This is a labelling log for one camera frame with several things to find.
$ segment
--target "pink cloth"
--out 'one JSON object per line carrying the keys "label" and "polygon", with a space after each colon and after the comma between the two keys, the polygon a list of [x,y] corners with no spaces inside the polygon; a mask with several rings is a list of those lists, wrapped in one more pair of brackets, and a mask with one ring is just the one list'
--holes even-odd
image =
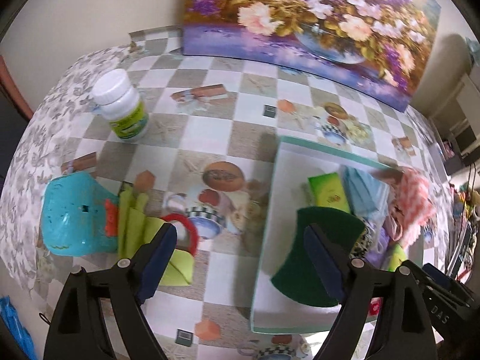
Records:
{"label": "pink cloth", "polygon": [[421,226],[437,212],[429,200],[429,181],[416,169],[402,168],[403,176],[390,206],[390,215],[397,227],[385,226],[389,236],[401,247],[412,245],[420,235]]}

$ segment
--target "green label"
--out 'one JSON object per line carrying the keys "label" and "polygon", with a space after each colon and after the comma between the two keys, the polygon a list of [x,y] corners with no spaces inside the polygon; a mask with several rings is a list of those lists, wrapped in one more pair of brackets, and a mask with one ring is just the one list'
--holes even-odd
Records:
{"label": "green label", "polygon": [[119,138],[128,139],[138,135],[147,122],[148,114],[145,113],[143,102],[140,102],[130,115],[109,124]]}

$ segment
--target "white bottle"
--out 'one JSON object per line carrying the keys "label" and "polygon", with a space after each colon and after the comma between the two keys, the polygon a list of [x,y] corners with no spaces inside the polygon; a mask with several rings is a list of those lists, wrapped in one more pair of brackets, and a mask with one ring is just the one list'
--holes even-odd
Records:
{"label": "white bottle", "polygon": [[105,73],[92,88],[92,96],[115,134],[122,140],[141,138],[147,131],[148,113],[124,69]]}

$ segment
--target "white tray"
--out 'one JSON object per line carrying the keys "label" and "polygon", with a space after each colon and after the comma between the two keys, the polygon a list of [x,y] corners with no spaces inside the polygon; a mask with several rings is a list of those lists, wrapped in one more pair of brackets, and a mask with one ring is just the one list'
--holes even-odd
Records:
{"label": "white tray", "polygon": [[[401,173],[382,163],[344,150],[293,137],[282,137],[275,160],[270,204],[255,283],[250,327],[255,333],[303,334],[329,330],[340,306],[312,307],[291,300],[270,282],[290,252],[297,228],[297,210],[309,206],[309,177],[350,166],[378,179]],[[422,265],[423,237],[409,248],[409,259]]]}

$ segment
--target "green scouring pad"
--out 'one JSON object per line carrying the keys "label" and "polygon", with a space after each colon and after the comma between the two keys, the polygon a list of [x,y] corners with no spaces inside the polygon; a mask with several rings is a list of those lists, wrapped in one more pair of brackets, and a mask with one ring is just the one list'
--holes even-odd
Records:
{"label": "green scouring pad", "polygon": [[328,239],[340,245],[346,255],[365,229],[356,216],[330,207],[307,207],[297,211],[297,235],[289,256],[271,279],[272,284],[290,299],[314,307],[333,307],[338,300],[329,297],[303,247],[303,231],[318,224]]}

